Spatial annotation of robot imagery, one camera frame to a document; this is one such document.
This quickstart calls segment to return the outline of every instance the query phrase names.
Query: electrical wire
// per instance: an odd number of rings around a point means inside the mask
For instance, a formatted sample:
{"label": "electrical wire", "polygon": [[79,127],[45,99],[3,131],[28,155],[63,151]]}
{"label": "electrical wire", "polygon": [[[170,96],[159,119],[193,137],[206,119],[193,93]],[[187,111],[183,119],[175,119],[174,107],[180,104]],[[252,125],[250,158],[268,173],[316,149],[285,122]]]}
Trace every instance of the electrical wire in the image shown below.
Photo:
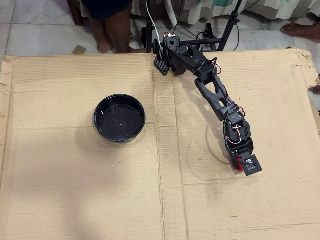
{"label": "electrical wire", "polygon": [[149,17],[150,17],[150,19],[151,19],[151,21],[152,21],[152,23],[153,23],[153,26],[154,26],[154,29],[155,29],[155,33],[156,33],[156,36],[157,36],[158,41],[159,41],[159,46],[160,46],[161,49],[163,49],[163,47],[162,47],[161,44],[160,44],[161,42],[160,42],[160,37],[159,37],[159,33],[158,33],[158,30],[157,30],[157,27],[156,27],[156,25],[155,25],[154,20],[152,19],[151,15],[150,15],[149,9],[148,9],[148,3],[146,4],[146,11],[148,12]]}
{"label": "electrical wire", "polygon": [[182,5],[184,4],[184,1],[185,1],[185,0],[182,0],[182,2],[181,2],[181,6],[180,6],[180,10],[179,10],[179,17],[178,17],[178,21],[176,22],[176,25],[175,25],[175,27],[174,27],[174,30],[173,30],[172,35],[174,35],[174,34],[175,34],[176,28],[177,28],[177,26],[178,26],[178,24],[179,24],[180,14],[181,14],[181,9],[182,9]]}
{"label": "electrical wire", "polygon": [[233,141],[230,140],[229,137],[226,137],[226,139],[227,139],[230,143],[232,143],[232,144],[239,144],[239,143],[241,143],[241,135],[240,135],[240,132],[239,132],[239,129],[240,129],[240,128],[242,128],[242,126],[239,126],[239,125],[236,125],[235,127],[232,128],[232,129],[235,129],[235,130],[236,130],[236,133],[238,134],[238,137],[239,137],[239,142],[233,142]]}
{"label": "electrical wire", "polygon": [[236,28],[238,29],[238,43],[237,43],[237,45],[236,45],[236,47],[235,47],[235,49],[233,51],[237,50],[237,48],[239,46],[239,42],[240,42],[240,33],[239,33],[238,23],[236,24]]}
{"label": "electrical wire", "polygon": [[200,39],[200,38],[199,38],[200,34],[204,34],[204,33],[205,33],[205,31],[199,32],[198,35],[196,36],[196,39],[195,39],[195,40]]}
{"label": "electrical wire", "polygon": [[260,0],[256,1],[253,5],[251,5],[250,7],[246,8],[245,10],[243,10],[243,12],[249,10],[250,8],[252,8],[252,7],[253,7],[254,5],[256,5],[259,1],[260,1]]}
{"label": "electrical wire", "polygon": [[220,73],[222,73],[222,68],[218,63],[216,63],[215,65],[217,65],[220,68],[220,71],[219,72],[217,71],[217,73],[216,73],[217,75],[219,75]]}
{"label": "electrical wire", "polygon": [[227,122],[227,119],[229,116],[229,105],[227,104],[226,106],[228,107],[228,109],[226,111],[226,117],[223,122],[223,139],[224,139],[224,145],[226,146],[226,150],[229,153],[229,155],[231,156],[232,153],[231,153],[231,150],[230,150],[229,145],[227,143],[227,136],[226,136],[226,122]]}
{"label": "electrical wire", "polygon": [[246,116],[246,112],[242,107],[239,107],[238,113],[242,113],[244,117]]}
{"label": "electrical wire", "polygon": [[182,2],[181,2],[178,20],[177,20],[177,22],[176,22],[176,25],[175,25],[175,27],[174,27],[174,30],[173,30],[172,35],[175,34],[175,31],[176,31],[176,29],[177,29],[177,26],[179,25],[181,28],[183,28],[184,30],[186,30],[188,33],[190,33],[191,35],[193,35],[194,37],[196,37],[196,40],[198,40],[200,34],[198,34],[198,36],[196,36],[196,35],[194,35],[191,31],[189,31],[188,29],[186,29],[184,26],[181,26],[181,25],[179,24],[180,15],[181,15],[181,9],[182,9],[182,6],[183,6],[183,4],[184,4],[184,1],[185,1],[185,0],[182,0]]}

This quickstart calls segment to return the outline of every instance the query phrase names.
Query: tripod stand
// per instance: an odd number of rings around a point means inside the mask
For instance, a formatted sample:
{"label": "tripod stand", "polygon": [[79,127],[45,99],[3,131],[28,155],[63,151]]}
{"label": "tripod stand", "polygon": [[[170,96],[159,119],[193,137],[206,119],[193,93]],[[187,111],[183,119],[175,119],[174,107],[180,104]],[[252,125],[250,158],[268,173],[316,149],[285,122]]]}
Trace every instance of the tripod stand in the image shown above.
{"label": "tripod stand", "polygon": [[[210,45],[210,51],[211,52],[222,52],[225,49],[225,46],[227,44],[227,41],[229,39],[229,36],[231,34],[231,31],[233,27],[240,22],[238,19],[238,10],[240,8],[240,5],[242,3],[242,0],[238,0],[238,3],[236,4],[235,9],[231,12],[229,21],[225,27],[223,36],[221,38],[215,38],[213,34],[213,29],[211,26],[211,23],[206,24],[206,29],[208,33],[208,39],[196,39],[196,40],[188,40],[188,41],[181,41],[181,45],[194,45],[196,49],[200,49],[200,46],[203,44]],[[151,0],[147,0],[146,4],[148,5],[148,9],[151,14]],[[142,42],[144,44],[144,47],[146,48],[147,53],[151,53],[151,49],[153,49],[153,39],[152,39],[152,31],[155,29],[153,26],[153,23],[151,21],[150,16],[148,15],[146,18],[146,27],[142,28]]]}

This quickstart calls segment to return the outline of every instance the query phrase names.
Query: robotic arm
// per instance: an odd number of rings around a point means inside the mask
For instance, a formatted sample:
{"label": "robotic arm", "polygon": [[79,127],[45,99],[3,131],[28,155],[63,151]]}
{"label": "robotic arm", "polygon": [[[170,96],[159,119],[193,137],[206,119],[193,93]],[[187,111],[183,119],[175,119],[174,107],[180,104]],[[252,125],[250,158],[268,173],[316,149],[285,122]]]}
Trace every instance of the robotic arm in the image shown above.
{"label": "robotic arm", "polygon": [[[208,60],[193,46],[181,45],[179,37],[174,35],[164,37],[162,45],[163,50],[159,42],[154,40],[153,52],[157,55],[154,65],[164,76],[171,67],[176,76],[189,70],[197,77],[196,87],[208,101],[220,122],[223,121],[225,147],[233,167],[243,170],[247,176],[262,171],[257,157],[252,155],[254,143],[251,139],[250,125],[245,120],[245,112],[231,100],[217,76],[217,58]],[[210,83],[214,84],[215,93],[206,88]]]}

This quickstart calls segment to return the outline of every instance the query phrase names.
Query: black plastic bowl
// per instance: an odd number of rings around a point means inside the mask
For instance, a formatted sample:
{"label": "black plastic bowl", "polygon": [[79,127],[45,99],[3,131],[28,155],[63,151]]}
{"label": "black plastic bowl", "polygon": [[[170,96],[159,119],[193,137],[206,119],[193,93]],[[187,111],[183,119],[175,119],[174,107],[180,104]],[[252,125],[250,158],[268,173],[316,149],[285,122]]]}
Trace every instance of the black plastic bowl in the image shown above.
{"label": "black plastic bowl", "polygon": [[98,104],[93,121],[98,132],[106,139],[127,142],[142,131],[146,115],[137,99],[126,94],[115,94]]}

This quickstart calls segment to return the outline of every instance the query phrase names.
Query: cardboard seam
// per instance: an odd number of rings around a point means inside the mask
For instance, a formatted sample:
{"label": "cardboard seam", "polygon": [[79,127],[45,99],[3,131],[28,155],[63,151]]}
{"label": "cardboard seam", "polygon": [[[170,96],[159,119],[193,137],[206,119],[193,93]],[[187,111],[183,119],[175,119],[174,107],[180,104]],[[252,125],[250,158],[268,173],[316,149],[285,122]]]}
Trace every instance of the cardboard seam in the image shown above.
{"label": "cardboard seam", "polygon": [[17,59],[15,58],[14,62],[13,63],[6,63],[6,64],[12,64],[13,67],[12,67],[12,75],[11,75],[11,79],[9,80],[10,84],[6,87],[9,87],[9,94],[7,96],[8,100],[9,100],[9,105],[8,105],[8,109],[6,111],[6,119],[5,119],[5,129],[4,129],[4,142],[3,142],[3,146],[0,146],[0,147],[3,147],[3,154],[1,157],[1,171],[0,171],[0,193],[1,193],[1,189],[2,189],[2,177],[3,177],[3,173],[4,173],[4,166],[5,166],[5,155],[6,155],[6,146],[7,146],[7,141],[8,141],[8,126],[9,126],[9,114],[10,114],[10,108],[11,108],[11,100],[12,100],[12,82],[13,82],[13,79],[14,79],[14,74],[15,74],[15,67],[16,67],[16,63],[17,63]]}
{"label": "cardboard seam", "polygon": [[174,101],[174,111],[175,111],[175,124],[176,124],[176,138],[178,143],[178,158],[179,158],[179,168],[180,168],[180,180],[181,180],[181,191],[182,191],[182,201],[183,201],[183,212],[184,212],[184,222],[185,222],[185,230],[186,230],[186,240],[189,239],[189,225],[187,218],[187,208],[186,208],[186,199],[185,199],[185,191],[183,187],[183,175],[182,175],[182,167],[181,167],[181,154],[180,154],[180,143],[179,143],[179,132],[178,132],[178,115],[176,108],[176,94],[175,94],[175,86],[174,81],[171,79],[172,89],[173,89],[173,101]]}
{"label": "cardboard seam", "polygon": [[157,150],[157,161],[158,161],[158,178],[159,178],[159,199],[161,208],[161,228],[162,228],[162,240],[166,239],[165,230],[165,214],[164,214],[164,196],[162,193],[162,177],[161,177],[161,165],[160,165],[160,151],[159,151],[159,126],[158,126],[158,114],[157,114],[157,91],[154,75],[153,58],[151,56],[151,71],[152,71],[152,83],[153,83],[153,102],[154,102],[154,114],[155,114],[155,129],[156,129],[156,150]]}

